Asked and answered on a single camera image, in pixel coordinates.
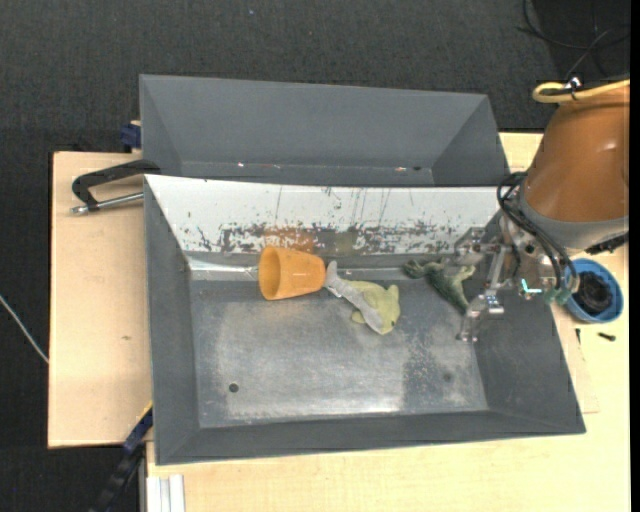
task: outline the metal clamp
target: metal clamp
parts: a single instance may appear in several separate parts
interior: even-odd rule
[[[111,183],[112,181],[121,180],[137,174],[160,174],[160,168],[149,160],[136,160],[135,162],[116,165],[78,176],[71,185],[71,190],[84,205],[71,208],[71,213],[95,212],[103,208],[142,199],[142,192],[139,192],[106,201],[98,201],[89,191],[91,187]]]
[[[500,276],[504,266],[504,259],[507,253],[512,251],[511,247],[507,245],[498,245],[491,250],[494,252],[491,260],[491,266],[489,267],[489,274],[485,282],[486,291],[484,294],[478,295],[471,301],[467,312],[462,318],[462,326],[458,338],[462,341],[477,342],[478,341],[478,326],[480,322],[487,315],[502,315],[504,314],[504,306],[500,304],[498,299],[498,290],[511,284],[510,280],[501,282]]]

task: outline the black cable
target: black cable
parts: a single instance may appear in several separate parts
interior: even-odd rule
[[[571,69],[567,72],[567,76],[570,75],[575,68],[580,65],[580,63],[587,57],[587,56],[591,56],[591,58],[593,59],[594,63],[596,64],[596,67],[598,68],[598,71],[600,71],[600,73],[602,73],[603,76],[608,76],[608,73],[606,72],[606,70],[604,69],[604,67],[602,66],[602,64],[600,63],[600,61],[598,60],[596,54],[597,52],[599,52],[600,50],[603,50],[605,48],[610,48],[612,46],[615,46],[623,41],[625,41],[627,38],[631,37],[631,24],[630,23],[621,23],[618,25],[614,25],[613,27],[608,28],[607,30],[605,30],[604,32],[598,34],[598,22],[597,22],[597,17],[595,14],[595,6],[594,3],[591,2],[591,17],[592,17],[592,32],[594,35],[594,39],[588,44],[588,45],[581,45],[581,44],[573,44],[573,43],[568,43],[565,41],[560,41],[558,39],[554,39],[552,37],[549,37],[547,34],[545,34],[544,32],[542,32],[538,27],[536,27],[533,23],[533,21],[531,20],[531,16],[529,15],[529,9],[527,8],[527,3],[528,0],[523,0],[522,2],[522,12],[524,15],[524,19],[527,23],[527,28],[523,29],[520,28],[520,30],[525,31],[539,39],[542,39],[543,41],[546,41],[549,44],[553,44],[556,46],[560,46],[562,48],[569,48],[571,50],[582,50],[585,53],[578,59],[578,61],[571,67]],[[604,39],[605,36],[610,35],[613,31],[615,30],[620,30],[623,28],[628,28],[629,30],[627,31],[627,33],[625,33],[624,35],[622,35],[621,37],[614,39],[612,41],[609,41],[606,44],[599,44],[600,41],[602,41],[602,39]]]
[[[509,216],[509,218],[518,227],[533,235],[538,243],[542,246],[543,250],[551,260],[551,264],[553,265],[554,271],[556,273],[556,288],[560,288],[562,286],[562,283],[564,282],[564,272],[562,271],[561,262],[558,261],[557,256],[554,254],[554,251],[562,256],[562,254],[564,253],[564,249],[556,244],[542,229],[531,222],[524,215],[522,210],[520,210],[519,208],[512,208],[510,205],[507,205],[506,202],[503,203],[503,207],[505,213]]]
[[[498,186],[498,190],[497,190],[497,197],[498,197],[498,204],[500,205],[500,208],[502,209],[502,211],[507,215],[507,217],[509,217],[509,219],[511,219],[511,221],[518,226],[519,228],[527,231],[528,233],[530,233],[531,235],[533,235],[534,237],[536,237],[536,239],[538,239],[537,233],[531,229],[530,226],[525,226],[526,223],[526,218],[524,217],[524,215],[520,215],[518,216],[512,209],[510,206],[507,205],[507,200],[510,198],[511,194],[513,194],[513,192],[515,191],[516,188],[518,188],[520,186],[520,183],[522,182],[522,180],[524,180],[524,178],[526,177],[526,173],[520,172],[520,173],[513,173],[509,176],[507,176],[502,183],[500,183],[500,185]],[[510,185],[509,190],[507,191],[506,194],[502,194],[502,189],[506,186]],[[548,244],[545,241],[540,241],[538,240],[538,242],[540,243],[540,245],[542,246],[542,249],[544,250],[545,254],[547,255],[547,257],[549,258],[549,260],[551,261],[551,265],[553,266],[553,270],[556,276],[556,288],[558,288],[560,286],[561,283],[561,270],[560,267],[558,265],[558,262],[555,258],[555,255],[553,254],[553,252],[551,251],[550,247],[548,246]]]
[[[511,253],[516,260],[516,264],[513,267],[513,271],[511,272],[511,279],[514,279],[518,275],[518,270],[520,270],[520,265],[522,265],[522,258],[520,257],[520,251],[516,247],[516,244],[511,244]]]
[[[149,407],[138,420],[122,447],[122,458],[109,476],[89,512],[111,512],[144,458],[144,436],[153,425],[153,409]]]

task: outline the gray carpet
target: gray carpet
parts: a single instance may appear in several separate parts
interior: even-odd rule
[[[531,12],[588,44],[584,2],[556,4]],[[630,22],[629,0],[594,5],[604,28]],[[45,348],[49,154],[123,150],[138,74],[481,92],[501,130],[540,131],[553,108],[531,89],[583,53],[521,30],[512,0],[0,0],[0,23],[0,293]],[[599,55],[580,63],[587,78],[627,69],[628,41]],[[117,450],[47,452],[47,368],[3,311],[0,348],[0,511],[85,510]]]

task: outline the black cord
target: black cord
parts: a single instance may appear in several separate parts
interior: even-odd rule
[[[138,420],[123,445],[123,454],[89,512],[111,512],[144,458],[143,438],[153,425],[153,408]]]
[[[596,64],[596,67],[598,68],[598,71],[600,71],[600,73],[602,73],[603,76],[608,76],[608,73],[605,71],[605,69],[603,68],[602,64],[600,63],[600,61],[598,60],[596,53],[599,52],[600,50],[603,50],[605,48],[610,48],[612,46],[615,46],[619,43],[621,43],[622,41],[625,41],[626,39],[628,39],[629,37],[631,37],[631,24],[630,23],[621,23],[619,25],[615,25],[607,30],[605,30],[604,32],[598,34],[599,29],[598,29],[598,22],[597,22],[597,17],[596,17],[596,13],[595,13],[595,6],[594,3],[591,2],[591,18],[592,18],[592,32],[593,32],[593,36],[594,39],[591,41],[591,43],[589,43],[588,45],[581,45],[581,44],[574,44],[574,43],[568,43],[565,41],[560,41],[559,39],[554,39],[552,37],[549,37],[547,34],[545,34],[544,32],[542,32],[538,27],[536,27],[533,23],[533,21],[531,20],[531,16],[529,15],[529,9],[527,7],[529,0],[523,0],[522,1],[522,12],[524,15],[524,19],[527,23],[527,28],[520,28],[520,30],[527,32],[539,39],[542,39],[543,41],[546,41],[549,44],[553,44],[556,46],[560,46],[562,48],[569,48],[571,50],[582,50],[585,53],[578,59],[578,61],[571,66],[571,69],[567,72],[567,75],[570,75],[577,66],[580,65],[580,63],[587,57],[587,56],[591,56],[591,58],[593,59],[594,63]],[[602,39],[604,39],[604,37],[606,37],[607,35],[610,35],[612,32],[616,31],[616,30],[620,30],[623,28],[627,28],[628,31],[627,33],[625,33],[624,35],[622,35],[621,37],[614,39],[612,41],[609,41],[606,44],[600,44],[600,42],[602,41]]]
[[[511,279],[515,279],[518,275],[518,270],[520,270],[520,265],[522,265],[522,258],[520,257],[520,251],[518,251],[516,244],[511,244],[511,253],[516,260],[516,264],[513,266],[513,271],[511,272]]]
[[[563,284],[562,268],[560,267],[560,263],[558,262],[556,255],[553,253],[553,250],[551,249],[550,245],[546,242],[546,240],[543,240],[539,237],[539,233],[536,232],[535,229],[533,229],[531,226],[527,226],[526,218],[523,215],[521,215],[520,212],[516,213],[511,209],[511,207],[506,205],[503,208],[503,211],[516,226],[527,231],[528,233],[530,233],[536,238],[537,242],[542,247],[542,250],[551,261],[551,266],[553,267],[553,272],[556,277],[555,288],[560,289]]]

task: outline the wooden table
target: wooden table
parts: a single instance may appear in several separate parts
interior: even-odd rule
[[[502,134],[502,141],[511,169],[523,170],[540,136]],[[121,443],[151,397],[142,208],[69,213],[79,204],[74,177],[136,158],[54,156],[52,448]],[[132,179],[98,194],[139,187]],[[595,259],[628,297],[626,250]],[[189,512],[630,509],[628,308],[610,324],[580,325],[581,345],[573,319],[560,308],[554,314],[581,407],[593,412],[585,414],[585,435],[161,467],[149,441],[147,472],[183,474]]]

